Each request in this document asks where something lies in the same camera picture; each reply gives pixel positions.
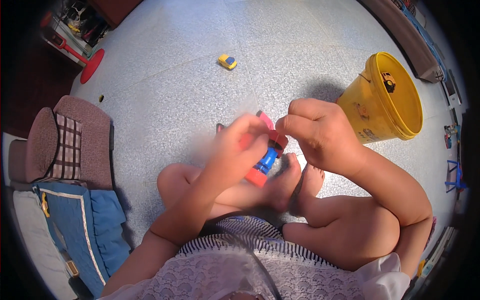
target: child's hand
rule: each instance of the child's hand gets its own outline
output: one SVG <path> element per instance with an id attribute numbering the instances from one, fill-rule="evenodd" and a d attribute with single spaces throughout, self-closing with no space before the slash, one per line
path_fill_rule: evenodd
<path id="1" fill-rule="evenodd" d="M 216 188 L 226 190 L 239 183 L 265 155 L 269 129 L 259 117 L 244 114 L 220 131 L 214 139 L 213 153 L 202 172 Z M 251 134 L 249 146 L 240 144 L 244 134 Z"/>
<path id="2" fill-rule="evenodd" d="M 298 140 L 307 162 L 322 170 L 348 177 L 365 163 L 365 147 L 337 104 L 312 98 L 293 100 L 276 130 Z"/>

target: wall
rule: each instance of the wall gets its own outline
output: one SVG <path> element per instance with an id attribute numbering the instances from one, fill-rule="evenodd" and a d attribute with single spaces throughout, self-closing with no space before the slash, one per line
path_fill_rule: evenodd
<path id="1" fill-rule="evenodd" d="M 450 47 L 450 43 L 446 39 L 441 27 L 438 25 L 437 21 L 433 17 L 432 13 L 427 9 L 425 4 L 422 1 L 419 1 L 417 4 L 417 13 L 421 13 L 425 19 L 425 30 L 432 37 L 433 41 L 438 45 L 438 48 L 442 52 L 445 59 L 442 58 L 447 69 L 451 69 L 455 77 L 455 82 L 458 87 L 458 93 L 462 98 L 463 104 L 459 105 L 457 102 L 452 103 L 452 106 L 455 108 L 456 116 L 458 118 L 459 124 L 462 123 L 462 113 L 464 113 L 468 108 L 468 97 L 465 90 L 465 83 L 463 76 L 458 65 L 458 62 L 455 58 L 455 55 Z"/>
<path id="2" fill-rule="evenodd" d="M 14 140 L 25 140 L 21 137 L 14 136 L 5 132 L 1 133 L 1 165 L 3 168 L 3 180 L 5 185 L 10 185 L 10 178 L 8 177 L 8 150 L 10 148 L 10 143 Z"/>

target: plaid cushion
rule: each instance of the plaid cushion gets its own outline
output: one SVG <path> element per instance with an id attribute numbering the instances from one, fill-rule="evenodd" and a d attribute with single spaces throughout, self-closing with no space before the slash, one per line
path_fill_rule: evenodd
<path id="1" fill-rule="evenodd" d="M 57 156 L 45 177 L 38 181 L 55 181 L 58 179 L 80 179 L 80 139 L 81 123 L 56 114 L 59 130 Z"/>

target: blue blanket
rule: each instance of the blue blanket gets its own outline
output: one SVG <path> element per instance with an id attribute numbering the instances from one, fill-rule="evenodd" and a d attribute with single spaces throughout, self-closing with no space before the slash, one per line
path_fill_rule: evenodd
<path id="1" fill-rule="evenodd" d="M 75 263 L 80 279 L 95 298 L 127 259 L 130 247 L 122 237 L 125 214 L 114 191 L 90 191 L 58 183 L 33 184 L 40 200 L 45 193 L 48 229 L 55 245 Z"/>

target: striped clothing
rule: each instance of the striped clothing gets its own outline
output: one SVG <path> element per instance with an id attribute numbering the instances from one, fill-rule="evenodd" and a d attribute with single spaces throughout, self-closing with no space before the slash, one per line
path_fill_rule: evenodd
<path id="1" fill-rule="evenodd" d="M 281 232 L 267 221 L 255 216 L 229 216 L 216 223 L 218 233 L 198 237 L 189 241 L 179 250 L 178 254 L 194 254 L 207 249 L 235 249 L 243 248 L 232 238 L 231 232 L 242 240 L 250 249 L 281 253 L 294 258 L 311 260 L 314 264 L 320 263 L 335 267 L 320 256 L 304 247 L 283 239 Z"/>

